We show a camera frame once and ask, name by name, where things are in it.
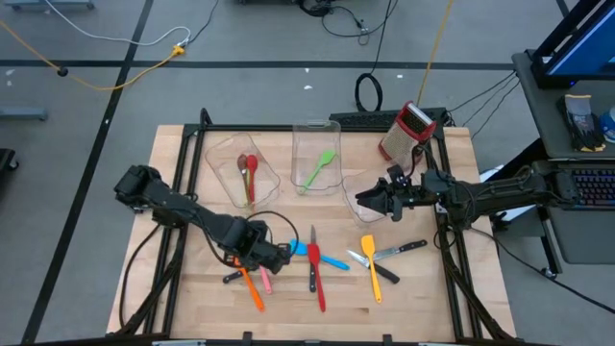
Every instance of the red grater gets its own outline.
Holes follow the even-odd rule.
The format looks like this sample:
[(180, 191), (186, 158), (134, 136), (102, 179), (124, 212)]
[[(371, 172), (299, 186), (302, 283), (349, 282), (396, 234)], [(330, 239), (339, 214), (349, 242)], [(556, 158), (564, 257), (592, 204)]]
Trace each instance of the red grater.
[(431, 137), (435, 125), (435, 121), (416, 107), (412, 101), (408, 101), (395, 117), (395, 122), (386, 136), (378, 144), (378, 149), (387, 160), (407, 157), (414, 145)]

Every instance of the gray floor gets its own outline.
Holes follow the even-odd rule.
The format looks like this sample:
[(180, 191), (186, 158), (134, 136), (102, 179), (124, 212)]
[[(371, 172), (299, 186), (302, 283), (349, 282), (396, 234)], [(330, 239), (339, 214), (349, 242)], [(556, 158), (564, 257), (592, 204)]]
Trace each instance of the gray floor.
[[(97, 1), (94, 12), (68, 12), (84, 29), (130, 37), (144, 0)], [(144, 40), (170, 27), (193, 30), (212, 1), (155, 0)], [(348, 1), (367, 25), (379, 23), (385, 1)], [(391, 16), (381, 58), (390, 62), (425, 62), (446, 1), (401, 0)], [(439, 62), (510, 62), (509, 56), (535, 47), (561, 18), (554, 0), (458, 0), (442, 38)], [(122, 60), (127, 46), (95, 41), (74, 32), (53, 14), (0, 8), (0, 19), (53, 59)], [(328, 18), (334, 28), (343, 14)], [(278, 1), (252, 0), (247, 6), (221, 0), (211, 26), (181, 57), (185, 61), (371, 61), (378, 36), (361, 47), (353, 38), (331, 37), (294, 7)], [(160, 60), (180, 34), (137, 50), (137, 60)], [(0, 59), (33, 59), (0, 32)], [(140, 69), (133, 68), (130, 76)], [(198, 119), (207, 107), (215, 123), (292, 123), (353, 111), (353, 87), (363, 70), (351, 68), (164, 68), (127, 88), (91, 182), (58, 284), (43, 320), (38, 341), (102, 335), (106, 329), (124, 259), (132, 215), (112, 198), (112, 187), (125, 169), (149, 159), (160, 124)], [(398, 108), (416, 97), (423, 70), (377, 70), (384, 89), (384, 109)], [(100, 85), (112, 85), (118, 68), (71, 68)], [(506, 71), (433, 70), (423, 107), (454, 107), (490, 87)], [(62, 232), (86, 160), (110, 95), (82, 88), (42, 67), (0, 67), (0, 104), (41, 106), (47, 122), (1, 122), (0, 146), (18, 151), (21, 167), (3, 185), (0, 203), (0, 344), (19, 342), (37, 298), (49, 261)], [(375, 103), (365, 88), (366, 106)], [(455, 113), (457, 124), (481, 104)], [(468, 123), (475, 131), (493, 110), (487, 106)], [(537, 137), (520, 87), (502, 104), (475, 138), (480, 169), (513, 158)], [(536, 266), (545, 258), (536, 238), (519, 238), (540, 225), (531, 215), (503, 240)], [(608, 344), (615, 337), (612, 315), (589, 306), (529, 272), (506, 255), (502, 268), (517, 332), (528, 340), (565, 345)], [(565, 265), (564, 283), (611, 306), (615, 305), (612, 266)]]

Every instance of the wooden tabletop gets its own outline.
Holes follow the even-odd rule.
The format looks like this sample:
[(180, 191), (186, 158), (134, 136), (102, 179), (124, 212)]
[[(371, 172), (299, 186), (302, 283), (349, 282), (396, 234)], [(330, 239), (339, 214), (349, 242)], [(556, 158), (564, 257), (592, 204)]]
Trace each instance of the wooden tabletop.
[[(173, 179), (182, 130), (182, 126), (160, 126), (149, 162), (169, 184)], [(479, 174), (467, 129), (447, 128), (445, 134), (453, 174), (458, 180), (477, 182)], [(196, 193), (203, 206), (215, 212), (236, 214), (205, 159), (208, 148), (231, 135), (233, 133), (206, 133)], [(310, 225), (313, 224), (321, 253), (343, 260), (351, 270), (342, 271), (321, 264), (327, 300), (324, 313), (319, 309), (317, 295), (308, 291), (309, 263), (306, 257), (296, 256), (278, 275), (270, 275), (271, 295), (265, 294), (259, 275), (252, 274), (265, 304), (265, 312), (259, 312), (242, 279), (222, 284), (222, 277), (233, 270), (216, 261), (202, 231), (191, 226), (171, 336), (238, 339), (243, 332), (251, 331), (254, 339), (260, 340), (376, 341), (382, 340), (383, 334), (392, 334), (395, 341), (454, 341), (442, 259), (439, 250), (431, 243), (436, 230), (433, 208), (405, 210), (404, 218), (398, 223), (384, 220), (367, 229), (360, 228), (346, 207), (341, 191), (330, 196), (310, 197), (295, 192), (290, 182), (291, 133), (250, 135), (282, 180), (280, 195), (268, 205), (268, 209), (287, 216), (297, 226), (303, 240), (309, 239)], [(382, 134), (342, 133), (343, 175), (384, 164), (377, 150), (381, 138)], [(184, 169), (184, 184), (190, 161), (191, 149)], [(422, 161), (417, 167), (416, 177), (425, 169)], [(275, 216), (262, 219), (270, 226), (276, 243), (294, 237), (281, 219)], [(154, 226), (150, 214), (135, 217), (126, 260)], [(491, 232), (485, 217), (474, 226)], [(367, 233), (374, 235), (377, 250), (420, 239), (429, 242), (427, 247), (379, 261), (401, 278), (398, 284), (380, 278), (381, 304), (374, 300), (369, 270), (351, 260), (346, 253), (347, 249), (362, 253), (359, 240)], [(151, 289), (160, 236), (161, 232), (141, 250), (131, 269), (126, 292), (126, 318)], [(465, 233), (465, 242), (477, 295), (504, 330), (515, 334), (495, 244), (485, 236), (470, 232)], [(108, 326), (110, 332), (119, 329), (119, 288), (120, 285)], [(464, 330), (466, 335), (471, 335), (465, 299), (460, 292), (458, 296)], [(166, 292), (161, 296), (161, 307), (165, 301)], [(160, 311), (155, 330), (160, 330), (162, 315)]]

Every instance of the black knife handle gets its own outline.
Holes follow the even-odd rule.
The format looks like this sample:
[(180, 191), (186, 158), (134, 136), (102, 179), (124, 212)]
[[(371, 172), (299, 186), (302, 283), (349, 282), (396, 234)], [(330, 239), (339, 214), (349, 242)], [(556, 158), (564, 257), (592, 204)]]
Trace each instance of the black knife handle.
[(398, 277), (397, 275), (391, 273), (390, 271), (386, 270), (384, 267), (378, 265), (377, 263), (374, 263), (374, 268), (376, 269), (376, 272), (382, 276), (384, 276), (386, 279), (388, 279), (391, 283), (396, 284), (400, 281), (400, 277)]
[(416, 249), (416, 248), (420, 248), (420, 247), (423, 247), (425, 245), (427, 245), (427, 241), (425, 239), (419, 240), (419, 241), (412, 241), (412, 242), (409, 242), (406, 245), (400, 246), (400, 252), (408, 251), (408, 250), (412, 250), (412, 249)]
[(240, 271), (236, 271), (233, 274), (229, 274), (227, 276), (225, 276), (224, 278), (222, 278), (222, 282), (224, 284), (228, 284), (230, 281), (241, 278), (243, 276), (243, 274), (241, 274)]
[(309, 264), (309, 291), (314, 293), (316, 291), (316, 268), (314, 264)]

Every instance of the clear plastic bin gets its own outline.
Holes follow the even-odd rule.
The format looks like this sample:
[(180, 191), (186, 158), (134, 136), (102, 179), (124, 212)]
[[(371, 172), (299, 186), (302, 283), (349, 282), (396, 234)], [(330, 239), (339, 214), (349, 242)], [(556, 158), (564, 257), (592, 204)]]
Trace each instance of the clear plastic bin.
[[(322, 195), (337, 191), (342, 183), (340, 132), (339, 123), (330, 120), (314, 120), (293, 126), (290, 181), (298, 194)], [(331, 160), (318, 169), (325, 156)]]
[[(346, 202), (346, 205), (350, 209), (351, 214), (353, 215), (353, 219), (360, 227), (369, 226), (388, 216), (360, 206), (359, 204), (357, 204), (357, 198), (355, 198), (355, 195), (376, 186), (376, 183), (378, 182), (378, 179), (380, 177), (385, 178), (390, 183), (391, 179), (389, 178), (386, 170), (395, 164), (399, 164), (402, 169), (404, 169), (405, 175), (408, 175), (412, 169), (411, 160), (406, 157), (403, 157), (402, 159), (399, 158), (391, 161), (385, 161), (382, 164), (377, 165), (374, 168), (368, 169), (362, 173), (344, 177), (344, 180), (342, 181), (342, 187), (344, 189), (344, 200)], [(420, 184), (418, 161), (416, 165), (417, 167), (412, 174), (413, 185)]]
[[(237, 166), (237, 159), (254, 155), (258, 166), (254, 177), (254, 201), (249, 201), (249, 192), (244, 177)], [(224, 187), (233, 204), (239, 209), (255, 210), (278, 197), (280, 177), (273, 171), (248, 134), (237, 134), (211, 147), (205, 158), (215, 176)]]

